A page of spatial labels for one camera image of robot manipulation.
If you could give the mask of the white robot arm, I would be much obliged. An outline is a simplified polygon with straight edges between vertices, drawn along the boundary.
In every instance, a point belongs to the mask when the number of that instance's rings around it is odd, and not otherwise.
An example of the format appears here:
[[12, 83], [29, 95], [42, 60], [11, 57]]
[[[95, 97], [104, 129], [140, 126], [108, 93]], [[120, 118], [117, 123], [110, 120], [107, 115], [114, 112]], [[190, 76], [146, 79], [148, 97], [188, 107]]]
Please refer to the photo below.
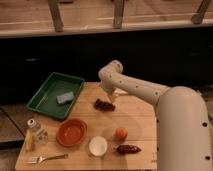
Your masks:
[[106, 93], [119, 88], [153, 105], [157, 171], [213, 171], [208, 111], [200, 94], [125, 76], [117, 60], [101, 68], [98, 76]]

